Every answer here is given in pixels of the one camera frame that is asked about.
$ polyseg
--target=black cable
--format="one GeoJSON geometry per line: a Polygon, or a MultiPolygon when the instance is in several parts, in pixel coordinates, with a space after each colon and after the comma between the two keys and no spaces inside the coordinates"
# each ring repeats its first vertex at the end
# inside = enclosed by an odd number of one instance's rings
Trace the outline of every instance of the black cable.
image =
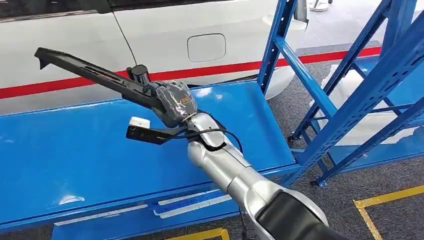
{"type": "Polygon", "coordinates": [[[241,219],[241,240],[247,240],[248,239],[248,229],[246,228],[245,220],[243,218],[243,213],[240,207],[238,208],[238,211],[240,212],[240,219],[241,219]]]}
{"type": "Polygon", "coordinates": [[[196,132],[192,132],[189,134],[185,134],[185,135],[178,135],[178,136],[170,136],[170,139],[188,139],[188,138],[192,138],[195,136],[199,136],[200,134],[204,134],[204,133],[210,133],[210,132],[223,132],[226,134],[231,135],[238,144],[238,149],[240,150],[241,153],[243,153],[243,147],[242,147],[242,143],[240,142],[239,138],[232,132],[226,130],[226,129],[220,129],[220,128],[214,128],[214,129],[206,129],[203,131],[196,131],[196,132]]]}

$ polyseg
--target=blue shelf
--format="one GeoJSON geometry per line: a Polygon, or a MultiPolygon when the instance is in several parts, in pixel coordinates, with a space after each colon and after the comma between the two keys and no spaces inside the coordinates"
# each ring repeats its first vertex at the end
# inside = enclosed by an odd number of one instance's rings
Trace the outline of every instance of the blue shelf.
{"type": "MultiPolygon", "coordinates": [[[[369,56],[356,59],[352,67],[361,77],[365,78],[368,73],[376,66],[380,56],[369,56]]],[[[389,106],[398,106],[413,104],[424,96],[424,63],[419,65],[405,80],[403,80],[385,99],[389,106]]],[[[424,123],[424,114],[421,119],[414,121],[417,126],[424,123]]]]}
{"type": "Polygon", "coordinates": [[[365,78],[371,70],[376,66],[380,56],[367,56],[355,59],[352,63],[352,68],[355,69],[358,74],[365,78]]]}
{"type": "MultiPolygon", "coordinates": [[[[315,131],[320,127],[316,121],[311,122],[315,131]]],[[[335,145],[328,150],[328,156],[333,165],[340,163],[359,145],[335,145]]],[[[397,162],[400,160],[424,155],[424,127],[417,128],[413,135],[401,138],[397,143],[379,144],[370,150],[366,156],[354,161],[341,172],[350,172],[357,169],[370,168],[380,164],[397,162]]]]}
{"type": "MultiPolygon", "coordinates": [[[[256,81],[192,90],[198,107],[235,133],[263,174],[295,160],[256,81]]],[[[165,128],[123,99],[0,116],[0,232],[133,207],[214,188],[187,157],[187,140],[154,145],[125,138],[132,116],[165,128]]]]}

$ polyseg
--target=red stripe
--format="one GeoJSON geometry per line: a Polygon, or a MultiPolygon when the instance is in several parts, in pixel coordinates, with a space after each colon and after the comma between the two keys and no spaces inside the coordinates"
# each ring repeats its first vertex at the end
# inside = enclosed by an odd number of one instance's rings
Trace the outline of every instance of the red stripe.
{"type": "MultiPolygon", "coordinates": [[[[363,49],[360,53],[360,57],[378,55],[380,54],[381,47],[369,47],[363,49]]],[[[304,64],[325,62],[325,61],[334,61],[342,59],[348,51],[337,51],[337,52],[328,52],[328,53],[320,53],[313,54],[307,56],[300,56],[299,59],[304,64]]],[[[288,63],[285,59],[279,59],[277,62],[277,67],[288,66],[288,63]]],[[[209,76],[209,75],[217,75],[217,74],[227,74],[227,73],[235,73],[235,72],[243,72],[250,70],[258,70],[261,68],[260,61],[254,62],[244,62],[244,63],[236,63],[229,65],[220,65],[220,66],[207,66],[207,67],[199,67],[192,69],[183,69],[183,70],[175,70],[175,71],[164,71],[164,72],[155,72],[150,73],[150,78],[154,81],[164,81],[164,80],[172,80],[172,79],[184,79],[184,78],[192,78],[192,77],[201,77],[201,76],[209,76]]],[[[127,71],[118,71],[117,74],[128,77],[127,71]]],[[[56,81],[48,81],[48,82],[40,82],[28,85],[21,86],[12,86],[0,88],[0,99],[13,98],[31,94],[40,94],[45,92],[63,90],[63,89],[71,89],[77,87],[83,87],[88,85],[93,85],[94,82],[83,78],[83,77],[74,77],[63,80],[56,81]]]]}

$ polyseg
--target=yellow tape line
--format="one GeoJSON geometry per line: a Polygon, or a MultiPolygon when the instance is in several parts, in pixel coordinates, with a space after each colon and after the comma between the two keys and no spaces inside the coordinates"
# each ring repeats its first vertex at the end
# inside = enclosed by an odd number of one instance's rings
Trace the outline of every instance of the yellow tape line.
{"type": "Polygon", "coordinates": [[[222,240],[230,240],[228,231],[224,228],[215,228],[212,230],[196,232],[184,236],[168,238],[167,240],[206,240],[211,238],[221,237],[222,240]]]}
{"type": "Polygon", "coordinates": [[[355,203],[356,208],[358,209],[360,215],[362,216],[363,220],[365,221],[366,225],[368,226],[369,231],[371,232],[372,236],[375,240],[383,240],[382,236],[380,235],[379,231],[377,230],[376,226],[373,223],[373,220],[371,220],[371,217],[368,215],[367,210],[365,210],[364,207],[361,207],[357,205],[357,201],[353,200],[355,203]]]}
{"type": "Polygon", "coordinates": [[[387,203],[393,200],[403,199],[417,194],[424,193],[424,185],[408,188],[401,191],[395,191],[380,196],[370,197],[364,200],[354,201],[355,205],[362,208],[387,203]]]}
{"type": "Polygon", "coordinates": [[[395,191],[395,192],[387,193],[380,196],[370,197],[370,198],[359,200],[359,201],[353,200],[353,203],[355,204],[360,215],[362,216],[363,220],[368,226],[368,229],[371,232],[374,239],[383,240],[382,236],[380,235],[379,231],[377,230],[376,226],[374,225],[373,221],[371,220],[365,208],[369,206],[391,202],[398,199],[411,197],[418,194],[424,194],[424,185],[408,188],[401,191],[395,191]]]}

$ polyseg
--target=white car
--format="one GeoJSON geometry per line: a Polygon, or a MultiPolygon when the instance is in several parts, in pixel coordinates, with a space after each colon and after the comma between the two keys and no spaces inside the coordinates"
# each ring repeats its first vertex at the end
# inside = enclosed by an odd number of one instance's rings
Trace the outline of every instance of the white car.
{"type": "MultiPolygon", "coordinates": [[[[306,6],[306,1],[299,1],[306,6]]],[[[67,52],[124,74],[147,66],[152,80],[206,85],[258,73],[277,0],[0,0],[0,115],[119,97],[49,65],[38,47],[67,52]]],[[[304,38],[306,7],[288,42],[304,38]]],[[[267,98],[293,78],[273,75],[267,98]]]]}

